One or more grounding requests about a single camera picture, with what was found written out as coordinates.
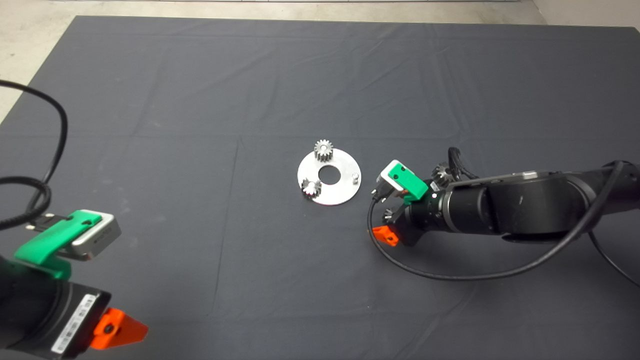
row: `dark fabric surface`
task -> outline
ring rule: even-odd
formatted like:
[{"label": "dark fabric surface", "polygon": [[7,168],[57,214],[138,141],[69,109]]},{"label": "dark fabric surface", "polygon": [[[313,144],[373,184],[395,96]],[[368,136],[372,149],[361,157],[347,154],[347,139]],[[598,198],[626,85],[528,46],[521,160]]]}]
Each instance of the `dark fabric surface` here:
[{"label": "dark fabric surface", "polygon": [[[640,291],[586,237],[518,277],[436,282],[387,263],[365,213],[390,160],[426,176],[450,145],[483,176],[640,162],[638,64],[632,28],[76,18],[31,83],[71,121],[50,210],[116,215],[123,235],[72,280],[150,326],[83,358],[637,359]],[[2,175],[40,177],[57,128],[23,95]],[[296,187],[320,138],[362,169],[337,207]],[[0,215],[28,195],[0,188]],[[597,233],[640,279],[637,216]],[[477,274],[547,247],[432,233],[393,253]]]}]

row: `metal plate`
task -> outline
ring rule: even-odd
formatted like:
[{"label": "metal plate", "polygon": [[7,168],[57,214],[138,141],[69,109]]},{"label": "metal plate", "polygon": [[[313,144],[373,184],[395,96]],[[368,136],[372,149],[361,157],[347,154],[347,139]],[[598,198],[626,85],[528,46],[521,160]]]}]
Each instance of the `metal plate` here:
[{"label": "metal plate", "polygon": [[[320,169],[325,166],[333,166],[340,172],[340,180],[335,184],[325,184],[320,181]],[[353,174],[358,176],[357,183],[353,183]],[[309,179],[311,181],[320,181],[322,188],[320,195],[312,200],[322,205],[338,205],[352,198],[360,189],[362,182],[362,173],[358,163],[351,155],[340,149],[333,150],[333,157],[325,162],[316,160],[314,152],[310,152],[305,156],[298,167],[298,187],[302,180]]]}]

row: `cable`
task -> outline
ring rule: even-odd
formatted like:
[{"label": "cable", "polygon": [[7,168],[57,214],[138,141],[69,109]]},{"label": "cable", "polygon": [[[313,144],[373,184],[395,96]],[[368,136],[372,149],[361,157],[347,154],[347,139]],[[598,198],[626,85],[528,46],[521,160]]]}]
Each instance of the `cable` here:
[{"label": "cable", "polygon": [[468,177],[469,179],[478,179],[478,176],[469,171],[460,160],[460,149],[457,147],[450,147],[447,151],[449,157],[449,168],[451,174],[456,181],[460,181],[460,174]]},{"label": "cable", "polygon": [[[60,116],[60,135],[58,137],[58,146],[56,146],[56,151],[53,154],[53,159],[49,164],[49,168],[47,169],[47,172],[42,177],[42,182],[45,184],[48,184],[49,180],[51,180],[51,176],[53,176],[53,172],[56,171],[56,167],[58,167],[58,163],[60,162],[60,158],[62,157],[62,152],[65,150],[65,144],[67,143],[67,133],[68,133],[67,112],[65,112],[65,109],[62,107],[62,105],[58,101],[56,101],[54,98],[52,98],[51,96],[39,90],[31,88],[29,86],[14,83],[13,81],[7,81],[7,80],[1,80],[1,79],[0,79],[0,86],[6,87],[6,88],[13,88],[16,90],[22,90],[23,92],[27,92],[31,95],[35,95],[41,98],[42,100],[48,102],[49,104],[51,104],[58,111],[58,115]],[[27,205],[27,212],[35,208],[41,193],[42,192],[37,191],[33,194],[33,196],[31,197],[31,200]]]},{"label": "cable", "polygon": [[605,254],[604,250],[600,246],[600,242],[598,241],[598,238],[596,238],[596,235],[593,233],[593,231],[589,232],[589,238],[591,238],[591,242],[593,243],[593,246],[595,246],[596,250],[609,263],[609,265],[613,266],[613,268],[616,269],[616,271],[620,273],[620,275],[626,277],[627,280],[629,280],[633,285],[636,285],[638,288],[640,288],[640,284],[638,284],[635,280],[633,280],[633,278],[629,274],[627,274],[624,270],[622,270],[618,265],[616,265],[616,263],[613,262],[613,260],[609,256],[607,256],[607,254]]},{"label": "cable", "polygon": [[39,217],[51,203],[51,189],[49,188],[49,185],[45,184],[43,181],[28,176],[0,177],[0,185],[4,184],[18,184],[36,188],[37,194],[42,194],[43,199],[38,206],[34,207],[31,210],[25,211],[24,213],[11,218],[0,220],[0,230],[5,230],[9,229],[10,227],[22,225]]},{"label": "cable", "polygon": [[577,239],[580,236],[580,234],[582,234],[586,230],[586,228],[590,225],[590,223],[594,219],[598,218],[598,216],[600,216],[605,206],[605,203],[607,201],[607,198],[609,196],[609,193],[611,193],[611,190],[613,189],[613,186],[616,183],[616,180],[618,179],[618,177],[620,176],[620,173],[622,172],[622,168],[623,168],[623,162],[615,161],[613,170],[611,170],[611,173],[607,178],[607,182],[602,187],[602,190],[600,191],[598,196],[596,196],[595,200],[593,201],[589,209],[585,212],[585,214],[582,216],[580,221],[578,221],[578,223],[573,227],[573,229],[571,229],[571,231],[569,231],[564,236],[564,238],[560,240],[558,244],[554,245],[549,251],[544,253],[538,259],[535,259],[534,261],[531,261],[526,265],[519,266],[511,270],[494,272],[490,274],[469,275],[469,276],[442,275],[442,274],[432,274],[429,272],[424,272],[422,270],[418,270],[416,268],[412,268],[410,266],[407,266],[401,263],[400,261],[394,259],[391,255],[389,255],[389,253],[385,251],[382,245],[380,245],[380,242],[376,240],[376,238],[373,236],[372,218],[373,218],[373,208],[378,203],[376,199],[373,199],[371,201],[371,205],[369,206],[369,212],[367,214],[367,231],[369,232],[369,237],[371,238],[371,241],[373,242],[373,244],[376,246],[376,248],[387,260],[389,260],[393,265],[401,268],[404,271],[410,272],[414,275],[426,277],[428,279],[446,280],[446,281],[489,280],[489,279],[501,279],[503,277],[514,276],[514,275],[518,275],[523,272],[529,271],[533,268],[536,268],[537,266],[540,266],[542,263],[546,262],[551,257],[556,255],[560,250],[562,250],[567,245],[569,245],[571,241]]}]

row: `barcode label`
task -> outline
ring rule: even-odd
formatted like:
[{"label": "barcode label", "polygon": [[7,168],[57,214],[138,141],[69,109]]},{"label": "barcode label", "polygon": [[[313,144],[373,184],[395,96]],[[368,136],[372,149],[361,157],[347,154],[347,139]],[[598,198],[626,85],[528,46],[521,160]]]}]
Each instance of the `barcode label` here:
[{"label": "barcode label", "polygon": [[78,304],[78,307],[74,311],[73,315],[71,315],[71,318],[69,319],[69,321],[67,321],[65,328],[62,329],[60,336],[58,336],[56,342],[53,343],[51,351],[55,352],[56,354],[62,354],[65,352],[65,350],[67,349],[67,345],[69,345],[71,339],[73,339],[74,335],[76,335],[76,331],[80,327],[80,324],[82,324],[84,317],[89,313],[89,309],[91,309],[91,306],[93,305],[93,302],[95,302],[95,299],[96,296],[91,294],[86,294],[82,298],[82,301],[80,301],[80,304]]}]

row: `small spur gear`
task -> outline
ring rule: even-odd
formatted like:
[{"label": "small spur gear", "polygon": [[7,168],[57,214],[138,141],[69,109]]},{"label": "small spur gear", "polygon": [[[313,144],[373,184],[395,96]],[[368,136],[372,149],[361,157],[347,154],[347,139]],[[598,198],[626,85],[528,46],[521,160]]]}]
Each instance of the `small spur gear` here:
[{"label": "small spur gear", "polygon": [[310,181],[309,179],[302,180],[301,184],[302,194],[308,198],[313,199],[314,197],[320,195],[320,190],[322,189],[322,183],[320,180],[318,181]]},{"label": "small spur gear", "polygon": [[433,178],[433,182],[441,188],[446,188],[449,183],[454,181],[448,163],[439,163],[438,166],[433,169],[431,177]]},{"label": "small spur gear", "polygon": [[333,145],[329,140],[320,140],[314,146],[314,153],[318,161],[328,161],[333,157]]}]

